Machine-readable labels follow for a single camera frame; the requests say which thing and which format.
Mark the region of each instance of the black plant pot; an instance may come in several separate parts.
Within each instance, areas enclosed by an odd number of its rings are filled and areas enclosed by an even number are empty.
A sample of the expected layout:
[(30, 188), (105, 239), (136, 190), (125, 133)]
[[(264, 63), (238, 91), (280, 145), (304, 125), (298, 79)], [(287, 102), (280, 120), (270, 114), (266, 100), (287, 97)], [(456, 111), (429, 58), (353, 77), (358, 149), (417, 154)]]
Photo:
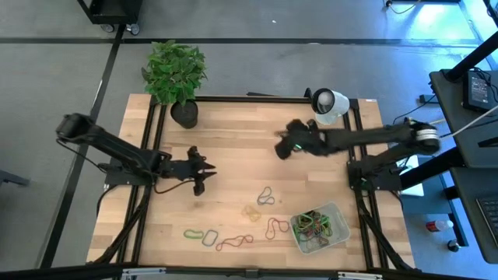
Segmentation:
[(176, 102), (171, 107), (171, 117), (183, 128), (193, 128), (197, 124), (199, 110), (197, 104), (187, 100), (184, 106)]

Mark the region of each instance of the wooden table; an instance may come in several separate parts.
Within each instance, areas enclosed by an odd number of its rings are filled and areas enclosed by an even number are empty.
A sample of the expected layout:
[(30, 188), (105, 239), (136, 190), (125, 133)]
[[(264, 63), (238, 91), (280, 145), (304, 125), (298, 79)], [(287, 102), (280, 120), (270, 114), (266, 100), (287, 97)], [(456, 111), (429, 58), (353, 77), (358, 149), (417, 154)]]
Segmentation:
[[(139, 146), (149, 107), (150, 96), (132, 94), (124, 112), (119, 136)], [(163, 128), (160, 149), (173, 159), (186, 159), (191, 145), (216, 166), (216, 174), (205, 181), (205, 193), (193, 195), (186, 184), (167, 194), (152, 194), (139, 263), (158, 266), (217, 268), (289, 268), (289, 269), (366, 269), (359, 219), (354, 194), (348, 187), (345, 162), (347, 152), (329, 157), (293, 153), (288, 160), (279, 159), (273, 149), (279, 141), (274, 131), (283, 130), (293, 118), (307, 121), (314, 117), (308, 104), (290, 103), (220, 103), (198, 102), (198, 125), (185, 130), (170, 117)], [(364, 128), (381, 126), (376, 100), (359, 100)], [(152, 147), (158, 111), (151, 131)], [(352, 127), (354, 116), (349, 112)], [(333, 127), (343, 128), (338, 120)], [(386, 145), (367, 146), (368, 153), (378, 154)], [(165, 190), (177, 180), (159, 180), (157, 188)], [(265, 187), (271, 187), (274, 205), (257, 205)], [(88, 261), (99, 257), (121, 230), (130, 193), (129, 186), (117, 187), (102, 201), (96, 221)], [(265, 239), (271, 217), (288, 220), (290, 216), (333, 201), (341, 209), (351, 230), (344, 243), (304, 255), (298, 250), (291, 231), (276, 233)], [(410, 265), (414, 265), (405, 220), (399, 201), (389, 192), (378, 191), (377, 202), (382, 230), (393, 248)], [(262, 213), (257, 222), (242, 215), (245, 205)], [(216, 243), (225, 238), (251, 234), (253, 243), (241, 247), (224, 246), (218, 252), (201, 245), (200, 240), (183, 236), (186, 229), (214, 229)], [(130, 235), (125, 260), (130, 260), (134, 233)], [(373, 259), (379, 265), (374, 236), (370, 233)]]

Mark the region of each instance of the table leg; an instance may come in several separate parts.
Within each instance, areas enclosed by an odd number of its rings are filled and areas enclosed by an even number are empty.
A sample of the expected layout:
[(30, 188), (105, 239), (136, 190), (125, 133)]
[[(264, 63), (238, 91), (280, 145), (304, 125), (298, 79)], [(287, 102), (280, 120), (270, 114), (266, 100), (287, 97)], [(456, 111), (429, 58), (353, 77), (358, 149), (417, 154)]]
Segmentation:
[(450, 204), (451, 207), (451, 213), (448, 214), (448, 218), (450, 219), (450, 221), (453, 222), (453, 232), (457, 239), (458, 246), (467, 247), (468, 246), (467, 237), (465, 237), (464, 229), (461, 226), (460, 219), (458, 218), (457, 210), (455, 209), (454, 204), (451, 201), (453, 199), (459, 198), (457, 188), (455, 186), (445, 187), (444, 194), (446, 195), (446, 198), (449, 201), (448, 203)]
[(456, 147), (443, 152), (439, 156), (416, 167), (399, 178), (402, 182), (402, 190), (422, 183), (424, 180), (436, 176), (450, 169), (450, 167), (464, 166), (464, 160)]
[(0, 170), (0, 184), (2, 184), (3, 182), (14, 183), (20, 186), (26, 186), (30, 181), (22, 177), (19, 177), (17, 175), (11, 174), (9, 172)]

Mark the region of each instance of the gray floor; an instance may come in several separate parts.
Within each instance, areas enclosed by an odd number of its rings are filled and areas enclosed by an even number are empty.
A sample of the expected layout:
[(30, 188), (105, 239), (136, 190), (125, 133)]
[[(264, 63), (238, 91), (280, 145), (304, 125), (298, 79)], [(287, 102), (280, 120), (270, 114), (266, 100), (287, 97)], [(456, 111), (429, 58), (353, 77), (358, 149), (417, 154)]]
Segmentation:
[[(397, 10), (409, 5), (397, 4)], [(472, 5), (476, 18), (479, 6)], [(109, 37), (74, 1), (0, 0), (2, 37)], [(139, 37), (293, 37), (370, 39), (472, 39), (465, 15), (455, 4), (418, 5), (395, 15), (382, 1), (302, 2), (241, 0), (144, 0)], [(482, 27), (491, 30), (485, 20)], [(306, 87), (329, 87), (351, 98), (379, 100), (382, 120), (418, 106), (429, 94), (428, 74), (451, 68), (472, 49), (434, 47), (199, 44), (207, 81), (198, 94), (244, 95), (248, 91), (302, 96)], [(0, 270), (33, 268), (62, 192), (73, 155), (55, 144), (63, 114), (87, 113), (109, 54), (108, 44), (0, 44), (0, 169), (29, 177), (29, 187), (0, 189)], [(142, 93), (140, 67), (148, 44), (122, 44), (117, 54), (98, 124), (118, 133), (129, 93)], [(479, 65), (489, 69), (484, 61)], [(411, 115), (421, 121), (443, 117), (428, 105)], [(445, 124), (440, 133), (448, 132)], [(444, 149), (454, 143), (444, 142)], [(88, 157), (108, 157), (90, 149)], [(54, 265), (82, 264), (95, 222), (103, 175), (85, 164)], [(481, 278), (498, 274), (486, 264), (465, 220), (471, 246), (457, 254), (443, 249), (451, 233), (427, 234), (432, 216), (407, 216), (416, 265), (424, 271)], [(468, 257), (477, 260), (468, 267)]]

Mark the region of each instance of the caster wheel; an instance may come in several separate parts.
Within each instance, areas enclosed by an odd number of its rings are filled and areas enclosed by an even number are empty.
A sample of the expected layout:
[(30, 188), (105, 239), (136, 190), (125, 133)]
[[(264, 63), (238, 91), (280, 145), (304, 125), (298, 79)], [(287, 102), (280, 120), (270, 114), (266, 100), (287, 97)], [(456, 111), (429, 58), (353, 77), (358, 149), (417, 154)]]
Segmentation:
[(451, 252), (455, 252), (455, 253), (458, 252), (458, 250), (460, 249), (460, 245), (458, 245), (457, 240), (448, 241), (447, 247), (448, 247), (448, 250), (450, 250)]
[(100, 24), (100, 28), (107, 33), (114, 32), (114, 25), (112, 24)]
[(140, 33), (140, 26), (136, 23), (127, 24), (126, 30), (130, 31), (133, 36), (137, 36)]

